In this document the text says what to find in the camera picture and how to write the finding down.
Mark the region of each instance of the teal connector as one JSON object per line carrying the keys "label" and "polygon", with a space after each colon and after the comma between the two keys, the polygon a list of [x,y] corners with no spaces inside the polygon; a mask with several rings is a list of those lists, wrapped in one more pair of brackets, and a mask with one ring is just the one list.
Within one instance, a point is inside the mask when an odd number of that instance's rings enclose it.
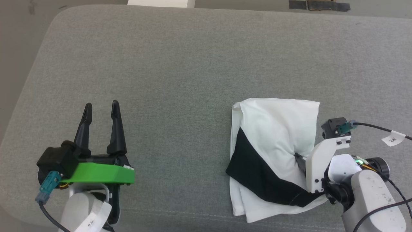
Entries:
{"label": "teal connector", "polygon": [[47,175],[46,179],[43,181],[42,185],[40,186],[40,192],[36,197],[36,201],[38,203],[42,202],[46,204],[49,200],[50,194],[52,193],[53,189],[60,183],[61,176],[56,171],[51,171]]}
{"label": "teal connector", "polygon": [[339,135],[344,135],[346,133],[349,133],[352,129],[355,129],[356,127],[358,127],[358,125],[354,125],[355,122],[356,122],[355,120],[350,120],[349,122],[345,122],[343,125],[337,128],[337,133]]}

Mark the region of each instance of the folded cloth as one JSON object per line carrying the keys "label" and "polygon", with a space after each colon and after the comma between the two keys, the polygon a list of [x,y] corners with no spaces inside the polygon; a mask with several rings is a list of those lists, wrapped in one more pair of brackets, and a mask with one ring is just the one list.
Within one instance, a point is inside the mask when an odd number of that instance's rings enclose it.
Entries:
{"label": "folded cloth", "polygon": [[319,102],[247,99],[232,107],[230,196],[234,215],[255,222],[310,210],[327,199],[306,189],[294,154],[315,143]]}

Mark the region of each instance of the white cloth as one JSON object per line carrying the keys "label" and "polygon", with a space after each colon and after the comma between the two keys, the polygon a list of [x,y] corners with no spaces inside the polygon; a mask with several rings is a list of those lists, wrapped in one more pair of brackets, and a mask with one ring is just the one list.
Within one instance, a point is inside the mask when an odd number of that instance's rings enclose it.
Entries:
{"label": "white cloth", "polygon": [[[230,157],[239,127],[275,174],[303,189],[306,178],[295,162],[295,153],[307,157],[316,135],[319,102],[295,99],[247,99],[232,107]],[[230,197],[235,216],[246,214],[248,223],[278,214],[305,212],[327,201],[320,196],[305,207],[267,202],[230,177]]]}

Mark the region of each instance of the white cable label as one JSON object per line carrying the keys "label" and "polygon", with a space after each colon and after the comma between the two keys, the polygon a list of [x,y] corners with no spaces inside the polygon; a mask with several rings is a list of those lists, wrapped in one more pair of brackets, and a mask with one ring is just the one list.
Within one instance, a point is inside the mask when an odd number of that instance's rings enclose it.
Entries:
{"label": "white cable label", "polygon": [[79,225],[75,232],[99,232],[109,217],[112,206],[107,202],[95,200],[89,216]]}
{"label": "white cable label", "polygon": [[383,138],[382,141],[392,147],[400,144],[405,139],[405,136],[406,135],[393,130],[391,131],[391,134],[388,137]]}

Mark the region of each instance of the gray table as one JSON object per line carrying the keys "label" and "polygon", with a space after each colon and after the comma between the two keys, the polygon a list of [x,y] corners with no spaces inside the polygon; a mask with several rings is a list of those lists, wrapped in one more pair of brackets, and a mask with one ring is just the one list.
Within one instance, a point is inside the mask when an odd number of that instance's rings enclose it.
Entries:
{"label": "gray table", "polygon": [[[104,153],[117,99],[136,171],[136,183],[121,189],[117,231],[343,231],[342,207],[328,203],[252,224],[232,215],[231,106],[250,97],[309,99],[321,103],[318,124],[344,116],[410,134],[411,38],[408,19],[70,8],[49,28],[0,148],[0,204],[52,226],[34,202],[36,161],[46,147],[74,138],[87,102],[90,149]],[[385,136],[359,128],[345,152],[385,158],[411,196],[412,143],[388,147]],[[67,197],[55,191],[46,205],[57,219]]]}

